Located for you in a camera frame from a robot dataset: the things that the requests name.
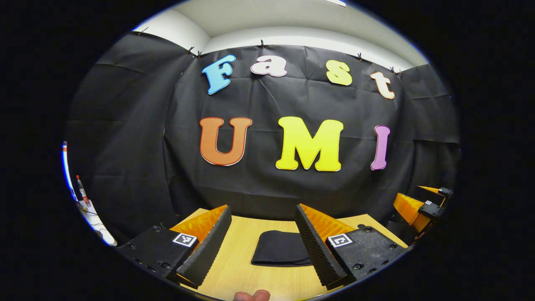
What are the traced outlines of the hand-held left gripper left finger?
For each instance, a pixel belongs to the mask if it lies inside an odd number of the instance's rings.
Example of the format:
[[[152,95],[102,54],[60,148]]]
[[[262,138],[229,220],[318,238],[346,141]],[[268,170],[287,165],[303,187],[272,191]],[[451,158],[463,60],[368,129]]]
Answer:
[[[231,210],[223,205],[170,229],[154,225],[118,251],[159,278],[197,289],[211,269],[231,221]]]

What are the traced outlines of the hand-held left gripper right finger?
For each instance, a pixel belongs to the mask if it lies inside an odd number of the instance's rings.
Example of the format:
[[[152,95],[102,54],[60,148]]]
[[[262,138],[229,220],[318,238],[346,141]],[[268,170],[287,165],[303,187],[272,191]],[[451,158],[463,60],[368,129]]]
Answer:
[[[296,225],[321,285],[331,290],[362,281],[406,250],[370,225],[351,227],[298,204]]]

